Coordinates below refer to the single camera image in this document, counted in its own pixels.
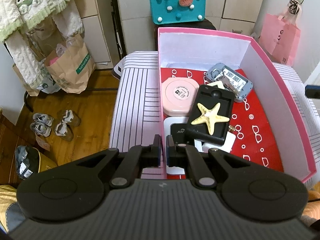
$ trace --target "white device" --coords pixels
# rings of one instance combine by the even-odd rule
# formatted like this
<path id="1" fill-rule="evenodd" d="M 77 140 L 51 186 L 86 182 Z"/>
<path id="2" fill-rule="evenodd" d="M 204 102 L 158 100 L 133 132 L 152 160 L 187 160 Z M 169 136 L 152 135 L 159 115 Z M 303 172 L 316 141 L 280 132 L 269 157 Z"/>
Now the white device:
<path id="1" fill-rule="evenodd" d="M 175 123 L 187 123 L 188 122 L 188 117 L 184 116 L 184 117 L 167 117 L 166 119 L 164 119 L 164 135 L 165 138 L 167 138 L 168 135 L 171 134 L 171 125 L 175 124 Z M 202 142 L 198 141 L 198 140 L 194 140 L 194 144 L 196 149 L 199 152 L 202 152 Z M 170 175 L 181 175 L 181 174 L 185 174 L 184 169 L 183 168 L 179 168 L 179 167 L 169 167 L 167 165 L 167 174 Z"/>
<path id="2" fill-rule="evenodd" d="M 202 145 L 202 151 L 207 153 L 209 151 L 209 149 L 211 149 L 211 148 L 218 148 L 222 151 L 230 153 L 235 141 L 236 141 L 236 135 L 231 132 L 228 132 L 226 140 L 224 142 L 224 145 L 218 146 L 218 145 L 211 144 L 211 143 L 204 143 Z"/>

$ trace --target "black phone case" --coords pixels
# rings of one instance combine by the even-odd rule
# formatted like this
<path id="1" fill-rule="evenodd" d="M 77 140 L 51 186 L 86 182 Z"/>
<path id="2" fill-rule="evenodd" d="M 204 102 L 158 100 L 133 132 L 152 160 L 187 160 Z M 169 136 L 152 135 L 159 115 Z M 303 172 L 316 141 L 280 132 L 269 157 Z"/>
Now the black phone case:
<path id="1" fill-rule="evenodd" d="M 229 122 L 216 123 L 214 126 L 213 135 L 209 134 L 207 124 L 192 125 L 191 122 L 201 116 L 201 112 L 197 106 L 198 103 L 204 105 L 207 109 L 212 109 L 217 103 L 220 103 L 218 115 L 228 117 L 231 119 L 233 102 L 235 101 L 235 94 L 228 90 L 223 90 L 217 87 L 210 87 L 201 85 L 199 87 L 193 108 L 191 110 L 188 123 L 187 134 L 203 142 L 216 144 L 219 146 L 224 145 L 229 129 Z"/>

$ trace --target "metal pivot screw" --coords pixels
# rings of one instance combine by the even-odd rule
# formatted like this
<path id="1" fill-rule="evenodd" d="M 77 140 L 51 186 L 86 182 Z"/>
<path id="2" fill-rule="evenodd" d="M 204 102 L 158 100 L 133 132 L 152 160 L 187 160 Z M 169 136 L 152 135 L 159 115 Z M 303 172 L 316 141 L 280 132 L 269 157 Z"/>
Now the metal pivot screw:
<path id="1" fill-rule="evenodd" d="M 111 183 L 114 186 L 123 186 L 125 184 L 127 184 L 127 180 L 125 178 L 114 178 Z"/>
<path id="2" fill-rule="evenodd" d="M 199 183 L 202 186 L 212 186 L 215 183 L 215 180 L 212 178 L 205 177 L 205 178 L 199 179 Z"/>

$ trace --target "gray sneaker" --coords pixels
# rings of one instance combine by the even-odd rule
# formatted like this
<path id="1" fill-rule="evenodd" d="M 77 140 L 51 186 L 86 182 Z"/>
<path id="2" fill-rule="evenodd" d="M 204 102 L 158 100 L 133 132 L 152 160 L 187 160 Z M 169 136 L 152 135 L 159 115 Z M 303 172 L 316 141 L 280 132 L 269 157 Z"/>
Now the gray sneaker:
<path id="1" fill-rule="evenodd" d="M 51 133 L 51 128 L 41 122 L 33 122 L 30 125 L 30 129 L 37 135 L 42 135 L 44 137 L 48 137 Z"/>
<path id="2" fill-rule="evenodd" d="M 51 117 L 48 114 L 35 113 L 33 115 L 33 120 L 35 120 L 36 122 L 44 123 L 47 126 L 51 126 L 53 122 L 53 117 Z"/>

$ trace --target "orange fabric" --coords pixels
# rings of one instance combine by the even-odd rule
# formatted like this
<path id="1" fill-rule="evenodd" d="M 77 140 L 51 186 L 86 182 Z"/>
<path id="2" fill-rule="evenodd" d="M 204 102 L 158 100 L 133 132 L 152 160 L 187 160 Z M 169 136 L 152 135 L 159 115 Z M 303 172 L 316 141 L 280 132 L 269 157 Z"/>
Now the orange fabric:
<path id="1" fill-rule="evenodd" d="M 314 200 L 320 198 L 320 193 L 315 190 L 309 190 L 309 200 Z"/>
<path id="2" fill-rule="evenodd" d="M 308 193 L 309 193 L 309 200 L 320 198 L 320 193 L 315 190 L 310 190 Z M 320 219 L 320 201 L 309 202 L 305 207 L 302 215 L 306 215 L 311 218 L 315 218 L 319 220 Z"/>

